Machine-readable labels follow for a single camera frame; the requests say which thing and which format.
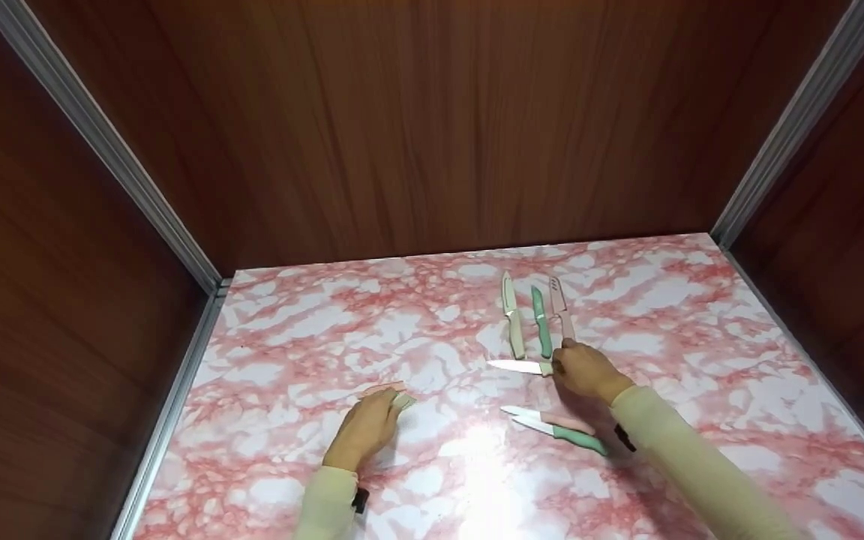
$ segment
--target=pink knife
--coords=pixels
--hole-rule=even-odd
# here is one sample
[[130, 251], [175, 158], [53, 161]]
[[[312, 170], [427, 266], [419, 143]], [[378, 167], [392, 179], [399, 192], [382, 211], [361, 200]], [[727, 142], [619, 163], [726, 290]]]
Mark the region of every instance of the pink knife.
[[558, 277], [549, 277], [549, 290], [552, 294], [552, 314], [559, 315], [562, 321], [562, 339], [575, 339], [575, 328], [572, 325], [572, 315], [566, 307], [566, 294], [562, 291], [562, 281]]
[[596, 434], [596, 430], [586, 424], [585, 421], [577, 420], [575, 418], [569, 418], [567, 416], [558, 416], [555, 414], [549, 414], [547, 412], [539, 412], [538, 410], [532, 410], [531, 408], [523, 408], [520, 406], [501, 406], [500, 409], [504, 413], [512, 414], [513, 416], [525, 416], [527, 418], [537, 418], [538, 420], [542, 420], [548, 424], [555, 424], [561, 428], [567, 428], [567, 430], [576, 430], [582, 431], [583, 434], [586, 435], [594, 435]]

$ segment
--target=knife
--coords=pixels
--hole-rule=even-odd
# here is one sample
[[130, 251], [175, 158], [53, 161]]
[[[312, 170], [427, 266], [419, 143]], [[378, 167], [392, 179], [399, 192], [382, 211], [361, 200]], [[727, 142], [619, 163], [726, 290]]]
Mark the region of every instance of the knife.
[[512, 277], [506, 272], [502, 274], [502, 308], [508, 317], [508, 342], [511, 343], [511, 354], [517, 359], [525, 358], [525, 343], [522, 341], [522, 320], [515, 305], [515, 288]]
[[604, 445], [602, 445], [602, 441], [587, 433], [582, 433], [582, 431], [553, 426], [552, 424], [546, 424], [545, 421], [529, 418], [527, 416], [513, 416], [511, 417], [511, 420], [518, 424], [522, 424], [522, 426], [525, 426], [526, 428], [532, 428], [535, 431], [541, 431], [543, 434], [552, 435], [552, 437], [557, 439], [565, 439], [576, 446], [594, 450], [599, 452], [600, 455], [609, 455], [609, 451], [606, 450]]
[[572, 315], [566, 308], [566, 295], [562, 291], [562, 281], [558, 277], [550, 277], [549, 291], [552, 294], [552, 314], [558, 315], [562, 321], [562, 339], [575, 339], [575, 328], [572, 325]]
[[586, 435], [596, 434], [596, 430], [593, 430], [589, 424], [576, 418], [559, 416], [548, 412], [539, 412], [538, 410], [532, 410], [531, 408], [520, 406], [501, 406], [500, 409], [502, 410], [502, 413], [508, 413], [513, 416], [524, 416], [526, 418], [535, 418], [548, 424], [555, 424], [560, 428], [566, 428], [566, 430], [582, 431], [582, 433]]
[[552, 338], [549, 337], [549, 325], [545, 320], [545, 301], [542, 291], [532, 286], [532, 312], [535, 314], [535, 324], [538, 325], [538, 341], [542, 344], [542, 358], [552, 358]]
[[548, 377], [552, 375], [552, 362], [532, 362], [532, 360], [489, 360], [487, 365], [518, 373], [529, 373]]

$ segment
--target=knife handle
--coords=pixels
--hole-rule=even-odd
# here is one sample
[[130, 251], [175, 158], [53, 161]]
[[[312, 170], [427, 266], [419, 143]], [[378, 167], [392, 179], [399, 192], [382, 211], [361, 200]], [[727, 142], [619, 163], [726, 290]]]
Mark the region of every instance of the knife handle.
[[586, 435], [582, 431], [567, 430], [565, 427], [552, 426], [552, 437], [565, 439], [576, 446], [599, 452], [600, 455], [609, 455], [609, 451], [606, 450], [602, 441], [591, 435]]
[[569, 418], [567, 416], [559, 416], [557, 414], [543, 412], [541, 414], [541, 420], [548, 424], [555, 424], [560, 428], [566, 428], [566, 430], [582, 431], [582, 433], [586, 435], [596, 434], [596, 430], [593, 430], [593, 427], [586, 424], [585, 421], [581, 421], [577, 418]]
[[525, 342], [522, 341], [522, 319], [518, 310], [513, 310], [508, 315], [508, 342], [511, 343], [511, 355], [515, 359], [525, 358]]
[[575, 339], [575, 327], [572, 325], [572, 315], [567, 312], [559, 315], [562, 320], [562, 339]]
[[552, 358], [552, 338], [549, 336], [549, 322], [545, 320], [545, 315], [535, 318], [538, 323], [538, 341], [542, 344], [542, 358]]

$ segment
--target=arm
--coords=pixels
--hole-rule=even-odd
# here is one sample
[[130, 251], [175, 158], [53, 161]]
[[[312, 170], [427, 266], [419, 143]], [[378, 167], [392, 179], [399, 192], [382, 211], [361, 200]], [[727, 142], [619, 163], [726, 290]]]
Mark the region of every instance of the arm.
[[633, 386], [611, 404], [635, 448], [679, 489], [720, 540], [799, 538], [782, 511], [740, 468], [651, 388]]
[[292, 540], [337, 540], [353, 525], [353, 499], [361, 464], [388, 444], [401, 408], [395, 390], [363, 397], [346, 414], [339, 434], [328, 447], [322, 468], [312, 475], [302, 497], [302, 510]]
[[572, 339], [553, 353], [555, 376], [573, 392], [609, 404], [635, 448], [720, 540], [786, 540], [800, 534], [773, 502], [651, 388], [635, 386], [602, 352]]
[[353, 498], [359, 476], [355, 472], [322, 466], [312, 475], [302, 497], [294, 540], [342, 538], [353, 525]]

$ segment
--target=green knife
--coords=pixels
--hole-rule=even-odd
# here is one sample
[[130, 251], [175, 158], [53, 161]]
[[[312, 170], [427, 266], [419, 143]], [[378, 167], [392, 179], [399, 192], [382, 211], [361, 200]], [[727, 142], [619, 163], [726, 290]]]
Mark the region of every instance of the green knife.
[[609, 455], [609, 451], [606, 450], [602, 441], [589, 434], [582, 433], [582, 431], [569, 430], [567, 427], [553, 426], [552, 424], [546, 423], [546, 421], [538, 420], [538, 418], [529, 418], [526, 416], [513, 416], [511, 417], [511, 420], [518, 424], [522, 424], [522, 426], [525, 426], [526, 428], [532, 428], [533, 430], [541, 431], [543, 434], [552, 435], [552, 437], [557, 439], [565, 439], [576, 446], [594, 450], [600, 455]]
[[552, 338], [549, 337], [549, 324], [545, 320], [545, 301], [542, 291], [532, 286], [532, 311], [535, 312], [535, 324], [538, 324], [538, 340], [542, 342], [542, 358], [552, 358]]

